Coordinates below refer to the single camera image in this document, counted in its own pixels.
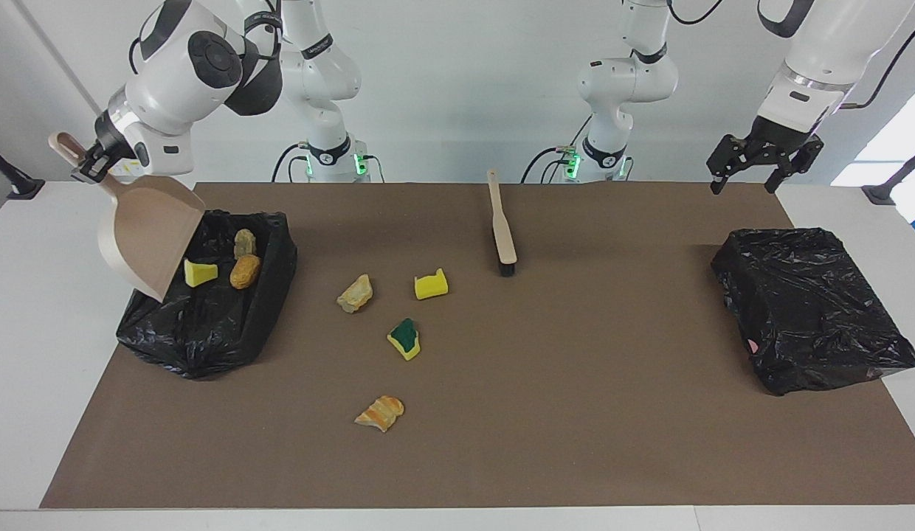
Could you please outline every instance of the white table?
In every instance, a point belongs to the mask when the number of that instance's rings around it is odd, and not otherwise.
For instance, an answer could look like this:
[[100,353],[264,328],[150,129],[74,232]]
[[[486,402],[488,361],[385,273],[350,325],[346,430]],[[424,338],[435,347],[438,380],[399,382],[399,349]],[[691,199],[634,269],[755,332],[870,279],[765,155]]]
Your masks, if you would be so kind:
[[[785,186],[778,196],[796,226],[824,226],[845,242],[915,345],[913,229],[857,189]],[[97,252],[107,200],[49,182],[34,201],[0,211],[0,529],[915,530],[915,507],[38,511],[131,291]],[[915,434],[915,369],[885,382]]]

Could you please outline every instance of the dustpan handle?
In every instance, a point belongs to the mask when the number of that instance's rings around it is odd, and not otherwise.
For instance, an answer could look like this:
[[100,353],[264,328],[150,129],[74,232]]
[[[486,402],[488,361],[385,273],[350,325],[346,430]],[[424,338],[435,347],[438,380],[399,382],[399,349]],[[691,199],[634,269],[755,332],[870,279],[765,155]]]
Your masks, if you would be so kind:
[[[76,138],[66,132],[58,132],[50,135],[47,137],[47,144],[50,145],[50,148],[60,155],[63,160],[67,161],[75,168],[80,166],[80,163],[83,162],[83,157],[87,152]],[[116,196],[120,194],[120,188],[123,186],[123,184],[117,181],[110,172],[107,172],[107,174],[103,176],[103,180],[99,182],[99,185],[107,194],[113,196],[113,198],[116,198]]]

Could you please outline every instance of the brush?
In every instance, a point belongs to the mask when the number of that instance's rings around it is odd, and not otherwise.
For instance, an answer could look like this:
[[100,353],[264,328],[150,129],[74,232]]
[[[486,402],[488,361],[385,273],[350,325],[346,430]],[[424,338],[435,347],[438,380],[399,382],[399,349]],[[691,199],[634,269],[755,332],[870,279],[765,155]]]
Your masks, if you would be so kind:
[[512,277],[516,272],[516,248],[514,236],[511,235],[511,224],[504,215],[504,206],[500,201],[500,181],[496,170],[487,172],[487,185],[491,189],[491,208],[494,209],[494,242],[497,244],[497,256],[500,259],[500,276]]

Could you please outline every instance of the brush bristles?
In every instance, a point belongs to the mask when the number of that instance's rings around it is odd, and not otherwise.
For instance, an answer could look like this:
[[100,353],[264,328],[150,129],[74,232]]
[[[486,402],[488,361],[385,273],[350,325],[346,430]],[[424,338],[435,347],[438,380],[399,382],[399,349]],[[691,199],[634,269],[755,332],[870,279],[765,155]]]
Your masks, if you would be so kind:
[[516,263],[500,263],[500,276],[512,277],[516,272]]

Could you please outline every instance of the yellow sponge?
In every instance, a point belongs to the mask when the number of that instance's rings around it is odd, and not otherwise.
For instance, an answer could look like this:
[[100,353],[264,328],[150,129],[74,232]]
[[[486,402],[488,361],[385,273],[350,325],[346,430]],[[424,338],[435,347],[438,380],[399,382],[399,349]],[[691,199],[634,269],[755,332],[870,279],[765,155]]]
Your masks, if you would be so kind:
[[444,278],[444,270],[438,268],[438,271],[424,278],[415,277],[415,296],[419,300],[430,299],[432,296],[447,295],[448,279]]
[[218,278],[218,266],[215,263],[191,263],[185,259],[185,283],[189,287],[203,285]]

